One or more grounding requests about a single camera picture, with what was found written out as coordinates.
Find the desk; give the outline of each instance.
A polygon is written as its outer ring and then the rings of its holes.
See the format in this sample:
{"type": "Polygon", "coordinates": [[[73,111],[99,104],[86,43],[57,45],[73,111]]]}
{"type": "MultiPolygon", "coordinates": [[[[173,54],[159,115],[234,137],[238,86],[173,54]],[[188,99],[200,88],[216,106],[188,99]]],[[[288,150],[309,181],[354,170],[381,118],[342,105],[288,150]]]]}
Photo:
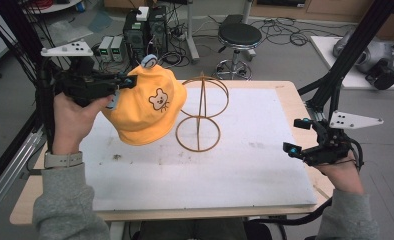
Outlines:
{"type": "MultiPolygon", "coordinates": [[[[283,108],[287,123],[292,126],[295,118],[309,117],[295,86],[285,81],[223,81],[231,88],[272,89],[275,90],[283,108]]],[[[303,148],[316,145],[316,134],[313,131],[291,128],[295,142],[303,148]]],[[[42,156],[35,168],[42,168],[42,156]]],[[[328,179],[316,169],[305,167],[317,197],[317,204],[322,204],[332,195],[332,185],[328,179]]],[[[21,193],[12,212],[10,221],[13,224],[30,224],[35,199],[42,193],[41,177],[31,176],[21,193]]],[[[316,206],[270,206],[270,207],[235,207],[235,208],[204,208],[174,210],[130,210],[130,211],[98,211],[98,215],[106,221],[132,221],[147,219],[181,219],[209,218],[258,215],[288,215],[308,213],[316,206]]]]}

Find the bear face print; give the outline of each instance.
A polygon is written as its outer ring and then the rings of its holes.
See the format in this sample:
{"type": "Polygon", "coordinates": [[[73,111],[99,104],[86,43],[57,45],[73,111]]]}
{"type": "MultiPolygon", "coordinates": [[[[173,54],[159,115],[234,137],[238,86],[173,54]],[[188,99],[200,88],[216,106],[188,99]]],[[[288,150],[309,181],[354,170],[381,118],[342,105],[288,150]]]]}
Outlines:
{"type": "Polygon", "coordinates": [[[161,88],[156,90],[156,96],[151,96],[148,101],[153,104],[154,110],[166,111],[168,108],[168,95],[161,88]]]}

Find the stool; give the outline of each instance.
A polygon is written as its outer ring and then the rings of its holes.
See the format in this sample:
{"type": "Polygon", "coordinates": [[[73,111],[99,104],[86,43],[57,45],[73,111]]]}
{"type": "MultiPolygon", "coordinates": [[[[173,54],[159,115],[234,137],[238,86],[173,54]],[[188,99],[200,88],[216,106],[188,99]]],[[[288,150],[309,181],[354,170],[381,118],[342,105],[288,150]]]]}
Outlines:
{"type": "Polygon", "coordinates": [[[260,31],[244,23],[231,23],[219,28],[218,39],[225,47],[234,49],[234,55],[232,60],[223,60],[216,66],[216,76],[219,79],[233,80],[234,77],[238,77],[250,80],[251,69],[246,63],[238,60],[238,55],[241,50],[250,50],[260,44],[260,31]]]}

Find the person's right hand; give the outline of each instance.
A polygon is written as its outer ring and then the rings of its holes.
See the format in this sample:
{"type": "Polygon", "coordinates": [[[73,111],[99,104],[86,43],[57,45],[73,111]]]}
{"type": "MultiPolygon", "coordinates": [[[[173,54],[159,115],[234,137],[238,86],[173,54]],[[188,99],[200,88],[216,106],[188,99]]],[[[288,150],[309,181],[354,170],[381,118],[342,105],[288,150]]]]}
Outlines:
{"type": "Polygon", "coordinates": [[[79,152],[79,144],[91,131],[97,114],[113,96],[99,98],[82,108],[73,99],[60,93],[54,97],[55,134],[52,154],[66,155],[79,152]]]}
{"type": "Polygon", "coordinates": [[[315,168],[327,175],[336,189],[362,195],[365,191],[354,159],[353,152],[349,151],[347,157],[340,159],[336,164],[318,165],[315,168]]]}

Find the wire frame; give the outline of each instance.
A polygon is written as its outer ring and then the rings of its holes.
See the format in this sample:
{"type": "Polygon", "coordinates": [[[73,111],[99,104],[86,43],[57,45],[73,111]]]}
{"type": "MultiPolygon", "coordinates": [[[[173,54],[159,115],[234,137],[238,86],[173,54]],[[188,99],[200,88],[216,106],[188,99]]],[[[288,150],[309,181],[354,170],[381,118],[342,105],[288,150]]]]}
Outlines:
{"type": "Polygon", "coordinates": [[[219,79],[213,78],[213,77],[209,77],[209,76],[205,76],[203,73],[199,76],[199,77],[195,77],[192,78],[190,80],[187,80],[185,82],[183,82],[183,85],[187,85],[189,83],[192,82],[200,82],[201,86],[200,86],[200,99],[199,99],[199,109],[198,109],[198,114],[197,115],[193,115],[190,114],[188,112],[185,112],[184,110],[181,110],[181,112],[183,112],[184,114],[186,114],[188,117],[183,119],[178,126],[176,127],[176,139],[178,141],[178,143],[185,149],[192,151],[192,152],[205,152],[205,151],[209,151],[210,149],[214,148],[218,143],[219,140],[221,138],[221,130],[219,125],[212,119],[213,117],[216,117],[218,115],[220,115],[221,113],[223,113],[225,111],[225,109],[228,107],[229,104],[229,92],[228,92],[228,88],[226,87],[226,85],[224,83],[222,83],[219,79]],[[217,113],[211,114],[208,116],[208,111],[207,111],[207,92],[206,92],[206,84],[210,83],[213,84],[217,87],[219,87],[226,96],[226,103],[225,106],[217,113]],[[196,130],[197,130],[197,134],[196,134],[196,142],[197,142],[197,146],[196,147],[190,147],[187,146],[183,141],[181,141],[180,139],[180,129],[181,126],[187,122],[187,121],[192,121],[195,120],[196,121],[196,130]],[[206,147],[202,147],[201,145],[201,138],[204,136],[201,136],[201,123],[202,121],[207,121],[208,123],[214,125],[216,127],[217,130],[217,137],[215,142],[212,145],[206,146],[206,147]]]}

